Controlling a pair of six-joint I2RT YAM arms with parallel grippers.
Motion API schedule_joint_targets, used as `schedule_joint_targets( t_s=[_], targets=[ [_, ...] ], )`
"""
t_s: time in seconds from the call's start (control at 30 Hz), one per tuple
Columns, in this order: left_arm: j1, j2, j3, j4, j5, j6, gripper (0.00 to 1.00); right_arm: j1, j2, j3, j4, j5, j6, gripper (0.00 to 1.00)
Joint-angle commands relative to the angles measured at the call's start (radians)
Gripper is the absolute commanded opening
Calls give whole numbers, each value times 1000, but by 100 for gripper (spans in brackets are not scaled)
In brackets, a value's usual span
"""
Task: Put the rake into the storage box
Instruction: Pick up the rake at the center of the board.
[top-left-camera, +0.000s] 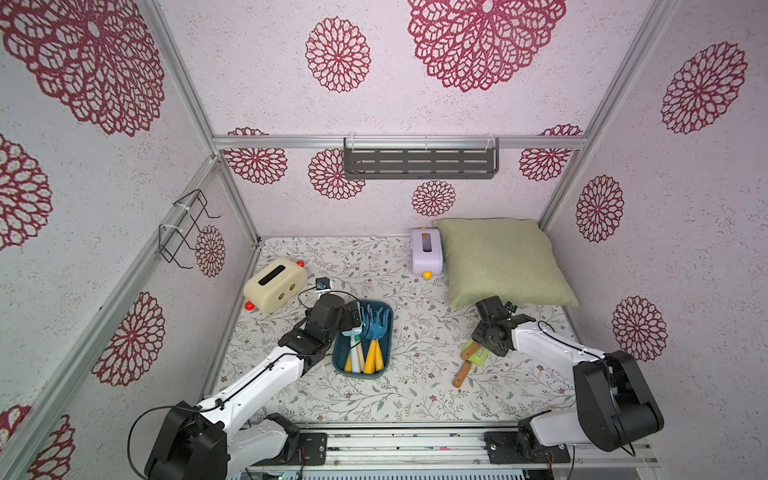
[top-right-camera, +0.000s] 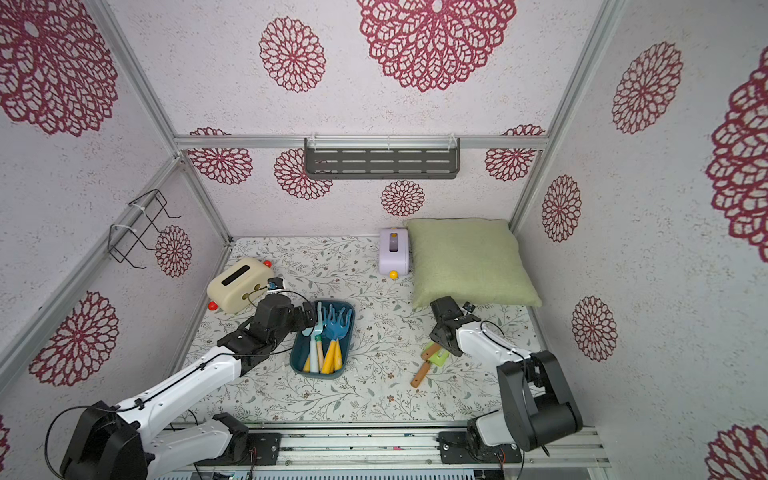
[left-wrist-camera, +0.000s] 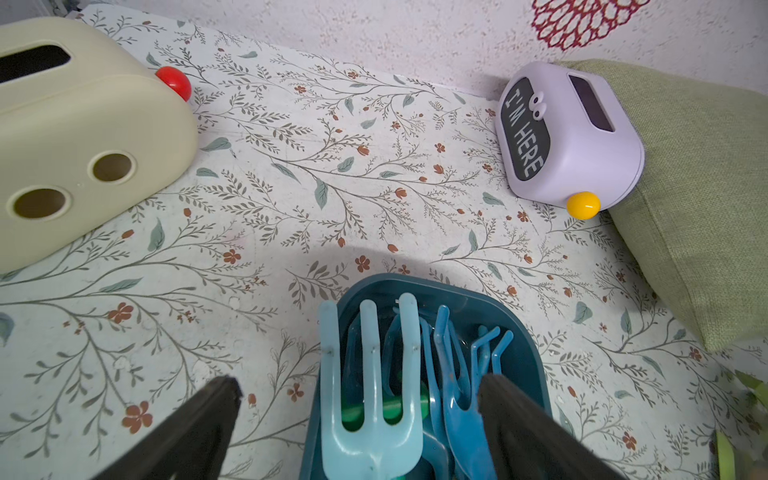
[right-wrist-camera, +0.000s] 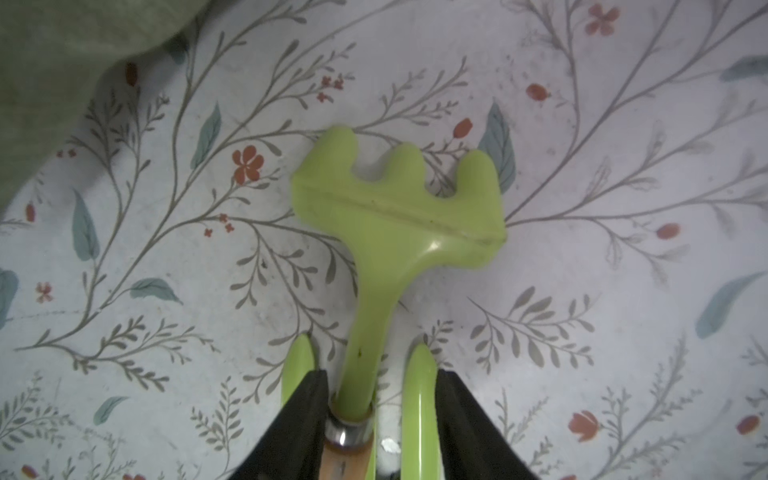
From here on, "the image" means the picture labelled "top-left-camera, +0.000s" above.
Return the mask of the light blue fork white handle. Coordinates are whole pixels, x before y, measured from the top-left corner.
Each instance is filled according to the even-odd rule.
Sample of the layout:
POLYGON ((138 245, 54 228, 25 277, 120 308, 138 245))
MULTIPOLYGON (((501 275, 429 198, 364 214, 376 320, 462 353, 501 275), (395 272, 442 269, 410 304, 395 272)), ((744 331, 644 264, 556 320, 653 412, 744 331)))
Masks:
POLYGON ((349 340, 348 363, 350 371, 362 373, 364 368, 364 361, 361 358, 362 353, 360 352, 362 327, 358 326, 344 331, 343 335, 349 340))

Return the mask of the lime fork wooden handle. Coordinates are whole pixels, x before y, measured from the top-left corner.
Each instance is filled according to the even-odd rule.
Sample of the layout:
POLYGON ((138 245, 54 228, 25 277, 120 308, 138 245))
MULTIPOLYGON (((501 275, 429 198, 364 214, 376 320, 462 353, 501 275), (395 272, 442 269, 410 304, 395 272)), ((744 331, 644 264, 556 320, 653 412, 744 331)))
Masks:
POLYGON ((460 358, 463 361, 452 385, 459 389, 468 377, 473 367, 482 367, 487 361, 490 351, 474 340, 468 340, 462 348, 460 358))

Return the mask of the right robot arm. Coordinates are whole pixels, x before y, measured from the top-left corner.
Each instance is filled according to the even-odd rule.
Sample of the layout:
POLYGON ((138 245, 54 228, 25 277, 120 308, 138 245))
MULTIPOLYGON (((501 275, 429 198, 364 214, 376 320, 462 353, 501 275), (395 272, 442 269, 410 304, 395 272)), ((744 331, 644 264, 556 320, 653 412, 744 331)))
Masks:
POLYGON ((528 355, 569 378, 575 406, 518 422, 514 444, 532 459, 546 448, 589 443, 612 452, 634 453, 634 443, 660 432, 663 414, 635 358, 623 350, 604 352, 557 334, 546 322, 493 296, 475 304, 479 323, 472 341, 504 357, 528 355))

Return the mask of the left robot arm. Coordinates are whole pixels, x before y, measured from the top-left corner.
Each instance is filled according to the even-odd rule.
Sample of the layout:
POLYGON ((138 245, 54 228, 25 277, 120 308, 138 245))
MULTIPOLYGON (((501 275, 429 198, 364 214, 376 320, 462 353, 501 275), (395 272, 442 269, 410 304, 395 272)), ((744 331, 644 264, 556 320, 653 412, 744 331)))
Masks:
POLYGON ((289 460, 298 428, 280 415, 246 427, 275 394, 327 355, 338 335, 362 325, 360 300, 320 295, 257 366, 196 405, 166 407, 142 479, 232 479, 263 460, 289 460))

